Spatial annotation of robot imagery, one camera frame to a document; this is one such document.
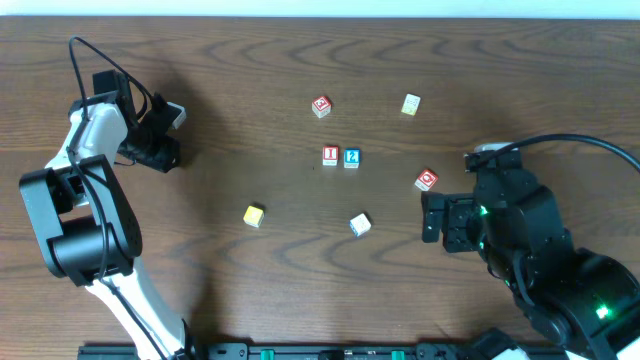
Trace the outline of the blue number 2 block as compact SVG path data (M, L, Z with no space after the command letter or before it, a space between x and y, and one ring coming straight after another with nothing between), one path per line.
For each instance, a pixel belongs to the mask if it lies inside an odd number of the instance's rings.
M361 151L358 148L347 148L344 150L343 165L345 168L356 169L360 166Z

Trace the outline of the red letter I block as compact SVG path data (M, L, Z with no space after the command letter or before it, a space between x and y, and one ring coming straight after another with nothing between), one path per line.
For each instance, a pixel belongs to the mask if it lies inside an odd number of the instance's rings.
M324 146L322 151L322 165L336 166L339 161L338 146Z

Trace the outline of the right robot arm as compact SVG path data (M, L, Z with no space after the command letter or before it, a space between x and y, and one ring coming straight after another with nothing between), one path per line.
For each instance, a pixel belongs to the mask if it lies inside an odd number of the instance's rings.
M639 282L620 262L575 248L554 193L517 151L486 164L466 156L470 193L421 196L422 239L475 252L511 291L532 328L591 359L639 356Z

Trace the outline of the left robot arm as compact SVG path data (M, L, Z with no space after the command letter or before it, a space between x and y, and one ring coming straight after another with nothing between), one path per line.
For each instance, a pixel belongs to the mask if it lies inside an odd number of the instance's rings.
M93 76L94 94L69 110L70 131L56 156L19 181L44 262L100 299L135 345L138 359L195 359L186 322L155 289L140 258L142 236L113 166L117 156L167 173L180 164L168 136L186 118L160 94L137 110L123 71Z

